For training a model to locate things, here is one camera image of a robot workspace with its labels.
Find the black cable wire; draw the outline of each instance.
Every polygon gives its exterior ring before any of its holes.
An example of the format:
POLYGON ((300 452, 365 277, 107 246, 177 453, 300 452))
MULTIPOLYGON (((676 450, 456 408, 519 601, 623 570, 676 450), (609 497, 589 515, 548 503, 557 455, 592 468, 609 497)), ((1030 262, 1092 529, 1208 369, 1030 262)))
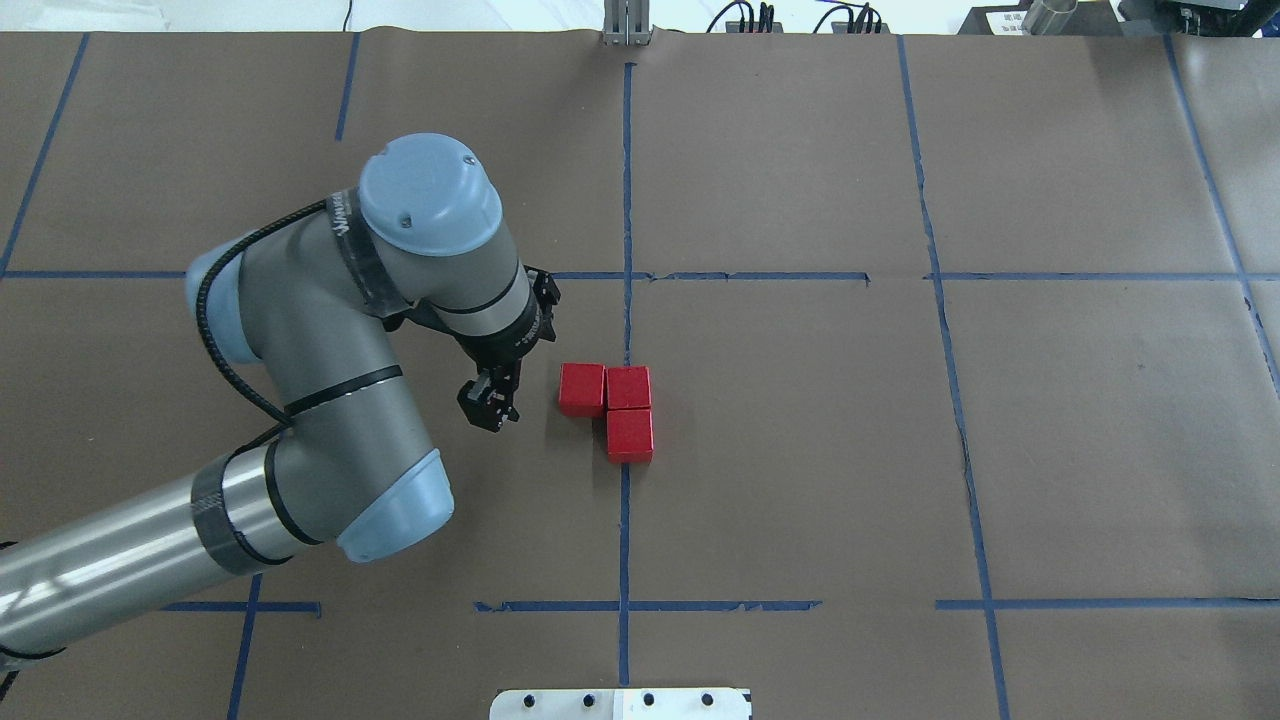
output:
POLYGON ((827 14, 824 14, 822 17, 822 19, 818 20, 818 24, 813 26, 813 33, 810 33, 810 35, 818 35, 818 31, 822 29, 822 23, 827 22, 827 18, 829 18, 831 15, 833 15, 835 13, 838 13, 841 10, 845 10, 845 12, 849 13, 849 27, 852 27, 854 26, 854 8, 861 8, 861 5, 836 5, 835 8, 827 10, 827 14))
POLYGON ((257 446, 262 445, 264 442, 266 442, 266 441, 274 438, 275 436, 280 434, 283 430, 284 430, 284 425, 283 424, 276 424, 274 428, 266 430, 265 433, 257 436, 256 438, 253 438, 253 439, 246 442, 244 445, 237 447, 236 452, 232 452, 232 456, 234 457, 236 455, 239 455, 241 452, 248 452, 250 450, 253 450, 255 447, 257 447, 257 446))
POLYGON ((755 8, 753 8, 751 4, 748 3, 746 0, 733 0, 728 5, 724 5, 721 9, 721 12, 714 18, 712 18, 712 24, 707 26, 707 32, 710 32, 710 31, 716 29, 716 23, 719 22, 719 19, 724 17, 724 13, 732 10, 735 5, 739 6, 739 12, 740 13, 742 12, 742 8, 745 6, 746 12, 750 14, 750 18, 751 18, 746 27, 742 27, 742 24, 741 24, 742 20, 739 20, 739 32, 745 32, 748 28, 750 28, 751 26, 755 24, 755 8))
POLYGON ((223 268, 229 265, 237 255, 244 252, 255 242, 262 240, 264 237, 268 237, 269 234, 288 227, 307 215, 319 213, 320 210, 324 210, 324 200, 319 200, 306 208, 294 210, 279 220, 248 233, 243 240, 230 246, 230 249, 228 249, 221 258, 209 266, 209 272, 205 273, 205 278, 200 281, 200 290, 196 291, 196 329, 200 331, 200 341, 205 343, 205 351, 209 352, 209 359, 214 361, 214 366, 218 368, 223 379, 236 388, 236 392, 244 396, 246 400, 256 405, 260 410, 270 415, 282 425, 292 424, 289 415, 284 410, 271 405, 269 400, 259 395, 256 389, 244 382, 244 379, 232 369, 230 364, 227 363, 227 357, 223 356, 223 351, 219 350, 218 343, 214 342, 214 332, 209 328, 209 291, 214 287, 214 278, 218 277, 218 273, 223 272, 223 268))
POLYGON ((5 696, 9 694, 9 688, 13 687, 13 682, 18 679, 18 670, 10 670, 8 675, 4 676, 4 682, 0 682, 0 702, 4 702, 5 696))
POLYGON ((867 29, 870 29, 872 27, 870 9, 872 9, 870 5, 863 5, 863 9, 858 12, 858 19, 854 22, 854 27, 849 28, 849 32, 856 32, 861 35, 864 23, 867 24, 867 29))

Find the red block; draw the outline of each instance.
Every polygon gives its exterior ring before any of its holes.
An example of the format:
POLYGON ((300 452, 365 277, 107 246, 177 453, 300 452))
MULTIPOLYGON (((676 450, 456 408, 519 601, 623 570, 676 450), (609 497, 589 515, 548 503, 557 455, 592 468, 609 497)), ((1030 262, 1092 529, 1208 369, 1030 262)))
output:
POLYGON ((609 410, 639 410, 653 407, 653 391, 649 387, 649 368, 609 368, 607 383, 609 410))
POLYGON ((562 364, 559 406, 570 418, 603 418, 604 365, 562 364))
POLYGON ((648 462, 653 460, 653 410, 609 410, 609 462, 648 462))

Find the light blue joint cover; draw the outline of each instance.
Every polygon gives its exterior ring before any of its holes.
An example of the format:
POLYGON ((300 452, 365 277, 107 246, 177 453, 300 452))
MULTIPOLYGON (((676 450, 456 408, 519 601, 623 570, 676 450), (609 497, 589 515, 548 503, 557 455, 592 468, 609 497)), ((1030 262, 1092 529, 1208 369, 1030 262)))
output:
MULTIPOLYGON (((224 242, 218 247, 205 252, 187 268, 187 310, 192 316, 196 314, 196 293, 200 292, 200 283, 205 279, 205 273, 246 236, 224 242)), ((214 284, 209 288, 209 329, 214 333, 214 343, 218 350, 232 363, 261 363, 262 359, 253 355, 244 337, 244 323, 239 315, 239 269, 244 255, 237 255, 234 260, 223 268, 214 278, 214 284)))
POLYGON ((447 258, 484 245, 502 224, 502 200, 475 154, 445 135, 407 135, 365 163, 360 209, 383 240, 447 258))
POLYGON ((338 547, 352 562, 371 562, 439 530, 452 515, 453 493, 436 448, 352 520, 338 536, 338 547))

